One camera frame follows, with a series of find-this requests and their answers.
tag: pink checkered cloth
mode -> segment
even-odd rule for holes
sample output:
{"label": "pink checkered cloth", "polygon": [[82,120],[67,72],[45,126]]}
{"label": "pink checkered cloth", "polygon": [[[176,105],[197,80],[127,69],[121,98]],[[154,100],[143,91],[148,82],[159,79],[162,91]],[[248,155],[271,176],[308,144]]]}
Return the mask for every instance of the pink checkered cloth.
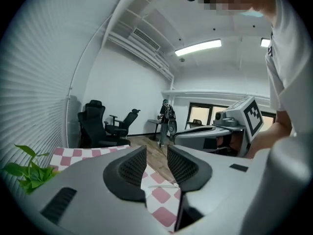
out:
{"label": "pink checkered cloth", "polygon": [[[56,171],[62,171],[70,165],[92,157],[101,156],[110,152],[129,148],[129,145],[115,146],[96,149],[68,149],[56,148],[50,161],[50,166]],[[149,165],[142,176],[141,187],[148,188],[150,194],[146,194],[148,212],[158,220],[164,228],[172,233],[179,208],[179,188],[157,188],[156,185],[172,186],[161,175],[154,171]]]}

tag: fluorescent ceiling light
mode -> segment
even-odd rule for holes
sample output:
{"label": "fluorescent ceiling light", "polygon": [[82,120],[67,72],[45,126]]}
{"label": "fluorescent ceiling light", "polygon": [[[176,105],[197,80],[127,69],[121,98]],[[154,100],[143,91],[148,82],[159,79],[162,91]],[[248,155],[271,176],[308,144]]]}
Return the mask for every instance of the fluorescent ceiling light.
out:
{"label": "fluorescent ceiling light", "polygon": [[270,43],[270,39],[266,39],[266,38],[262,38],[262,39],[261,39],[261,46],[262,46],[262,47],[268,48],[269,43]]}
{"label": "fluorescent ceiling light", "polygon": [[198,50],[210,49],[210,48],[221,47],[221,46],[222,46],[222,42],[220,39],[218,39],[218,40],[213,40],[213,41],[209,41],[209,42],[205,42],[205,43],[201,43],[201,44],[196,44],[196,45],[186,47],[184,49],[177,50],[177,51],[175,51],[175,54],[177,55],[177,57],[180,57],[182,55],[185,55],[185,54],[188,54],[191,52],[195,52]]}

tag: white t-shirt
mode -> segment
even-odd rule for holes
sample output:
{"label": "white t-shirt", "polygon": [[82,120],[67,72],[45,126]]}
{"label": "white t-shirt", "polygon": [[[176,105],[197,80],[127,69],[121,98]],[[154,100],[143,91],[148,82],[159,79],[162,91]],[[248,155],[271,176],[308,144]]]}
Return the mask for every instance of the white t-shirt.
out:
{"label": "white t-shirt", "polygon": [[313,130],[313,44],[288,0],[276,0],[277,21],[266,54],[270,106],[287,111],[295,132]]}

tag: gray machine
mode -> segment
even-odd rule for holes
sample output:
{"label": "gray machine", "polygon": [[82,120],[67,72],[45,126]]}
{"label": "gray machine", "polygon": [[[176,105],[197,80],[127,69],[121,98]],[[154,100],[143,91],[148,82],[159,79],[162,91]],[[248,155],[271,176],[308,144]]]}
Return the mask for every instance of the gray machine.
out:
{"label": "gray machine", "polygon": [[251,96],[236,102],[223,112],[217,112],[213,126],[201,126],[177,132],[173,140],[174,144],[216,153],[217,137],[224,137],[230,142],[233,132],[243,132],[243,142],[237,154],[238,157],[243,157],[263,124],[261,111],[255,98]]}
{"label": "gray machine", "polygon": [[[181,189],[178,235],[268,234],[313,175],[312,134],[278,141],[253,160],[168,146]],[[25,213],[47,234],[166,235],[140,189],[146,147],[77,162],[35,190]]]}

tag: air vent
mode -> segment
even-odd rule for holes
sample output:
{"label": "air vent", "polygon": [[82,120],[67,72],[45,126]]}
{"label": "air vent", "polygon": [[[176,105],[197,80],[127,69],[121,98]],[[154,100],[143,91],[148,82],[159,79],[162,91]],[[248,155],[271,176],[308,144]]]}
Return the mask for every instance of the air vent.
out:
{"label": "air vent", "polygon": [[41,214],[52,223],[58,224],[76,192],[72,188],[62,188],[41,211]]}
{"label": "air vent", "polygon": [[158,51],[160,49],[160,45],[158,45],[155,41],[153,41],[150,37],[148,37],[145,33],[143,33],[138,28],[136,28],[133,31],[133,35],[135,35],[137,38],[139,38],[144,43],[148,44],[153,50]]}

